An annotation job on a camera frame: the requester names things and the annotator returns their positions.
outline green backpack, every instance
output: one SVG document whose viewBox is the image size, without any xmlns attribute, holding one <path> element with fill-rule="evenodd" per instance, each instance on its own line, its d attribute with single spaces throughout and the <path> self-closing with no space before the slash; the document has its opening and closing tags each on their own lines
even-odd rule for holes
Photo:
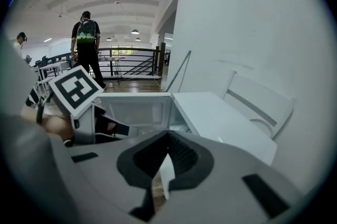
<svg viewBox="0 0 337 224">
<path fill-rule="evenodd" d="M 96 24 L 93 20 L 82 20 L 77 30 L 77 44 L 94 43 L 96 37 Z"/>
</svg>

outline wooden floor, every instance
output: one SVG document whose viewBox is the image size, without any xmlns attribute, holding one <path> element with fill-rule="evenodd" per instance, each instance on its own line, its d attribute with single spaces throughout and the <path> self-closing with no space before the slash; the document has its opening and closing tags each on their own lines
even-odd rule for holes
<svg viewBox="0 0 337 224">
<path fill-rule="evenodd" d="M 160 88 L 160 80 L 122 80 L 104 81 L 107 88 L 105 93 L 141 93 L 141 92 L 162 92 Z"/>
</svg>

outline black pants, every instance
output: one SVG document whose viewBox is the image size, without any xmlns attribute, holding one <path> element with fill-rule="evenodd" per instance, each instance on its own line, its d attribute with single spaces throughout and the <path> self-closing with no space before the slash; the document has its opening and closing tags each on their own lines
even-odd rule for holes
<svg viewBox="0 0 337 224">
<path fill-rule="evenodd" d="M 98 64 L 97 51 L 94 45 L 86 45 L 85 47 L 77 47 L 78 50 L 78 62 L 89 73 L 89 65 L 92 67 L 96 77 L 96 82 L 104 87 L 103 77 L 100 71 L 100 65 Z"/>
</svg>

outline staircase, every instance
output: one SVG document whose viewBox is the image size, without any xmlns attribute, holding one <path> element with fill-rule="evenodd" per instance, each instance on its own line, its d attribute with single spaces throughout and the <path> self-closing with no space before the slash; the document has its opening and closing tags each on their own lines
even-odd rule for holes
<svg viewBox="0 0 337 224">
<path fill-rule="evenodd" d="M 152 59 L 149 58 L 148 60 L 140 63 L 131 70 L 124 72 L 123 75 L 141 75 L 142 72 L 150 71 L 151 69 L 152 69 Z"/>
</svg>

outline man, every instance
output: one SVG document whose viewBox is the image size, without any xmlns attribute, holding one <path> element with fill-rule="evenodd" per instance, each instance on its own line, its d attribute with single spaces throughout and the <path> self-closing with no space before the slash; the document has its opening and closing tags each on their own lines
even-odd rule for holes
<svg viewBox="0 0 337 224">
<path fill-rule="evenodd" d="M 89 73 L 89 65 L 92 67 L 93 72 L 96 77 L 97 83 L 105 88 L 106 85 L 103 83 L 103 77 L 100 71 L 100 66 L 98 64 L 98 48 L 100 46 L 100 28 L 96 21 L 90 20 L 90 12 L 85 11 L 82 14 L 81 22 L 77 22 L 73 28 L 72 32 L 72 48 L 71 54 L 72 58 L 75 58 L 74 49 L 75 42 L 77 39 L 77 56 L 78 62 L 83 66 L 83 68 Z"/>
<path fill-rule="evenodd" d="M 16 37 L 16 42 L 13 44 L 13 47 L 14 47 L 15 51 L 17 52 L 17 54 L 19 55 L 20 58 L 22 58 L 21 49 L 23 47 L 23 42 L 26 42 L 26 41 L 27 41 L 26 34 L 23 33 L 23 32 L 20 32 Z M 35 103 L 33 103 L 28 97 L 26 99 L 26 105 L 29 106 L 29 107 L 34 107 L 35 104 L 37 104 L 37 102 L 38 102 L 38 96 L 37 96 L 34 89 L 31 90 L 30 96 L 32 97 L 32 99 L 34 100 Z"/>
<path fill-rule="evenodd" d="M 26 42 L 26 41 L 27 41 L 27 36 L 25 35 L 25 33 L 21 32 L 17 35 L 16 42 L 13 44 L 13 47 L 15 51 L 18 53 L 18 55 L 20 56 L 20 58 L 22 58 L 21 49 L 23 46 L 23 42 Z"/>
</svg>

